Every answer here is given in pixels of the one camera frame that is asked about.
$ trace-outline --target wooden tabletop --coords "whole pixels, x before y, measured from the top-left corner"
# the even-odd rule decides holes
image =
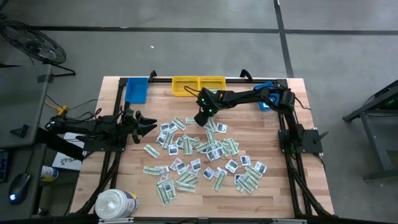
[[[97,108],[102,108],[102,115],[112,114],[118,80],[120,77],[104,77],[98,97]],[[296,94],[304,107],[309,107],[304,81],[301,78],[288,79],[289,88]],[[252,90],[253,84],[227,84],[227,90],[246,91]],[[150,83],[147,103],[143,105],[132,104],[131,109],[141,110],[143,116],[155,118],[160,124],[171,122],[174,117],[181,120],[192,118],[198,112],[198,105],[194,97],[176,97],[171,93],[171,83]],[[304,110],[296,103],[295,110],[300,123],[304,128],[313,128],[311,111]],[[204,154],[195,150],[192,155],[184,155],[182,151],[177,156],[169,156],[167,150],[156,143],[160,129],[156,128],[141,139],[140,144],[134,144],[128,138],[126,151],[122,153],[119,166],[116,188],[135,193],[139,198],[139,208],[133,215],[135,217],[228,217],[228,218],[290,218],[294,217],[290,187],[287,177],[286,161],[280,152],[277,131],[279,122],[274,111],[263,112],[257,103],[238,105],[229,110],[219,111],[215,117],[216,122],[227,124],[226,134],[215,133],[217,140],[233,138],[239,143],[237,156],[222,157],[209,162]],[[183,132],[178,130],[177,137],[187,134],[190,137],[200,137],[201,142],[207,142],[205,129],[195,124],[187,125]],[[149,155],[144,146],[151,144],[160,152],[155,159]],[[215,179],[206,180],[202,172],[207,167],[216,170],[224,168],[232,158],[240,162],[240,156],[249,155],[254,165],[261,161],[267,166],[267,171],[260,180],[259,188],[252,194],[240,193],[234,185],[234,174],[228,171],[224,184],[219,192],[212,189]],[[71,212],[77,211],[88,200],[97,187],[103,152],[94,152],[83,161],[78,179]],[[177,198],[170,204],[163,206],[156,192],[156,182],[160,176],[143,174],[144,166],[171,165],[175,158],[180,158],[184,163],[200,158],[202,170],[198,174],[196,192],[177,191]],[[324,208],[333,213],[325,171],[319,158],[311,154],[303,154],[302,160],[307,178],[308,188],[312,191]],[[235,174],[244,174],[244,169],[239,166]],[[170,171],[169,178],[177,180],[178,174]],[[300,208],[303,209],[301,190],[298,190]]]

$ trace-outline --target yellow basket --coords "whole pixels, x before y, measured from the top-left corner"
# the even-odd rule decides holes
[[[191,93],[184,89],[184,86],[189,86],[194,90],[200,91],[199,88],[199,77],[198,76],[181,76],[173,77],[172,82],[172,93],[175,96],[193,96]]]
[[[225,77],[199,77],[199,90],[201,90],[203,87],[212,92],[216,92],[217,90],[225,90]]]

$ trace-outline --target concrete floor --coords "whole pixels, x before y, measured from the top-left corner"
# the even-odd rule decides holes
[[[394,0],[281,0],[280,5],[286,29],[398,29]],[[3,13],[34,25],[277,28],[272,0],[15,0]],[[67,52],[64,66],[78,73],[50,86],[49,95],[63,105],[96,98],[106,75],[156,70],[236,77],[245,68],[256,77],[286,77],[278,34],[46,33]],[[341,117],[397,79],[398,36],[288,35],[287,44],[294,77],[305,79],[315,125],[330,132],[322,144],[335,213],[397,222],[398,181],[363,182],[363,175],[379,170],[376,158],[362,124],[347,125]],[[0,52],[1,63],[30,65],[5,43]],[[70,116],[94,108],[92,103]],[[42,123],[53,114],[45,108]],[[47,189],[43,206],[63,215],[72,190],[73,185]]]

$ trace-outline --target container lid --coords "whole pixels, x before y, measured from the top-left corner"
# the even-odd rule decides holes
[[[126,209],[126,196],[120,190],[109,189],[98,195],[95,213],[102,219],[119,218]]]

